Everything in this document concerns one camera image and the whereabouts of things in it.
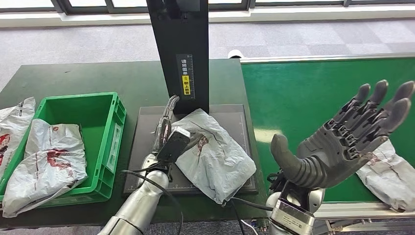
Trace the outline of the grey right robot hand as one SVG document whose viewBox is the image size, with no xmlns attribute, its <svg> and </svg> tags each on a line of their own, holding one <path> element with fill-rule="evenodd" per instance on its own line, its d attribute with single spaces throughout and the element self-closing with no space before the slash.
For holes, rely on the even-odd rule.
<svg viewBox="0 0 415 235">
<path fill-rule="evenodd" d="M 383 103 L 387 80 L 372 89 L 363 84 L 338 113 L 292 153 L 282 134 L 272 138 L 270 151 L 284 177 L 302 188 L 331 188 L 364 166 L 406 119 L 415 83 L 401 84 L 392 99 Z"/>
</svg>

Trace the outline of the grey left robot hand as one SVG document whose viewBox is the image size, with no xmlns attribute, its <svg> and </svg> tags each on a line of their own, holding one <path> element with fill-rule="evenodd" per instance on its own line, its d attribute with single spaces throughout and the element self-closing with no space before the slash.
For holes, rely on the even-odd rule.
<svg viewBox="0 0 415 235">
<path fill-rule="evenodd" d="M 169 98 L 167 105 L 162 113 L 162 117 L 160 118 L 156 129 L 155 129 L 155 142 L 153 146 L 153 151 L 151 152 L 154 156 L 157 156 L 167 139 L 171 135 L 171 119 L 173 116 L 173 110 L 175 108 L 176 103 L 180 100 L 178 95 L 173 95 Z M 181 151 L 180 155 L 184 154 L 186 151 L 190 150 L 194 146 L 198 144 L 198 142 L 203 139 L 202 133 L 191 132 L 190 133 L 190 141 L 187 146 Z"/>
</svg>

